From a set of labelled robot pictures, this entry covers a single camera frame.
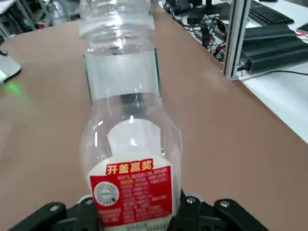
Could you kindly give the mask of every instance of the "table surface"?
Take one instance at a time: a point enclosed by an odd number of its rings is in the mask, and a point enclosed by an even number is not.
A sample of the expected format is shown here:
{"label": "table surface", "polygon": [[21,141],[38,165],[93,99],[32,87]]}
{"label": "table surface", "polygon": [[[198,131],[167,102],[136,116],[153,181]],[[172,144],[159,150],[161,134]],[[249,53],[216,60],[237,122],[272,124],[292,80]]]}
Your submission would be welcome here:
{"label": "table surface", "polygon": [[[285,15],[294,19],[290,24],[291,30],[296,31],[300,26],[308,23],[308,8],[295,3],[278,0],[278,2],[262,2]],[[308,73],[308,62],[294,64],[279,68]],[[267,107],[269,107],[284,123],[286,123],[297,135],[308,143],[308,78],[290,73],[264,73],[250,75],[245,71],[238,76]]]}
{"label": "table surface", "polygon": [[[306,230],[307,144],[162,9],[154,19],[164,105],[182,130],[184,191],[210,204],[232,198],[271,231]],[[22,72],[0,87],[0,230],[89,193],[78,160],[90,118],[78,22],[4,48]]]}

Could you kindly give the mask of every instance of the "circular logo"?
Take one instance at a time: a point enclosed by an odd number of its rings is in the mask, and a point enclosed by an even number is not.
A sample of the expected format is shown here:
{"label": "circular logo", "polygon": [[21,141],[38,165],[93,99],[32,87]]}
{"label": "circular logo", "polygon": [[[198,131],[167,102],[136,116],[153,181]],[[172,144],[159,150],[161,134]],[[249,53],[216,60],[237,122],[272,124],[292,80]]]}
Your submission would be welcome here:
{"label": "circular logo", "polygon": [[94,196],[102,206],[112,206],[119,199],[119,189],[111,182],[102,181],[94,188]]}

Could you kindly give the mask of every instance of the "brown table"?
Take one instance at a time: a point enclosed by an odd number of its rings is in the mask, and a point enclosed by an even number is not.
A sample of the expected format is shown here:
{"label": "brown table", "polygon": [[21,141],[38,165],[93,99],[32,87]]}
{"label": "brown table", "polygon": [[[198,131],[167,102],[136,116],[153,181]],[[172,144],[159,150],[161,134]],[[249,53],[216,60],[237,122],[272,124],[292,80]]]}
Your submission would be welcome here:
{"label": "brown table", "polygon": [[[154,17],[163,100],[182,130],[184,190],[237,200],[271,231],[307,230],[308,146],[168,14]],[[90,117],[78,22],[4,47],[23,69],[0,87],[0,230],[89,193],[78,160]]]}

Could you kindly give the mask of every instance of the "floor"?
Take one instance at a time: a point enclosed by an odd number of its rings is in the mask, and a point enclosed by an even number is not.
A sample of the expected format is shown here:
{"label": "floor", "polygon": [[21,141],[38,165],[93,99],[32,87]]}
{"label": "floor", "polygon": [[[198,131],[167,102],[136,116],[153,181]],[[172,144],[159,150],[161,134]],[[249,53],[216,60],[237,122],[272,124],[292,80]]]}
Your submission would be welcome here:
{"label": "floor", "polygon": [[61,25],[67,23],[65,11],[61,3],[63,3],[67,11],[67,14],[70,18],[70,21],[78,19],[75,16],[73,17],[70,16],[73,14],[77,14],[79,12],[79,0],[62,0],[62,1],[54,0],[53,4],[48,5],[48,11],[51,12],[50,14],[52,16],[53,25]]}

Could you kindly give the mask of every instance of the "screw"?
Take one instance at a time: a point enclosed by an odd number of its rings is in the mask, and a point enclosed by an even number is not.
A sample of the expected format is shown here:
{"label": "screw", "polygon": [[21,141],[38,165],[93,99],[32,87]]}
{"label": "screw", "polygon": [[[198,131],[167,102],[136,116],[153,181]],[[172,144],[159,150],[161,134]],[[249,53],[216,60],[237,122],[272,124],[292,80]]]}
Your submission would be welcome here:
{"label": "screw", "polygon": [[196,200],[193,197],[188,197],[186,200],[189,204],[194,203]]}
{"label": "screw", "polygon": [[91,204],[93,204],[93,200],[92,199],[89,199],[89,200],[86,201],[86,205],[91,205]]}
{"label": "screw", "polygon": [[49,210],[50,211],[56,211],[59,207],[57,205],[54,205],[53,207],[51,207]]}
{"label": "screw", "polygon": [[228,201],[221,201],[221,202],[220,202],[220,205],[221,205],[222,207],[227,208],[227,207],[230,206],[230,203],[229,203]]}

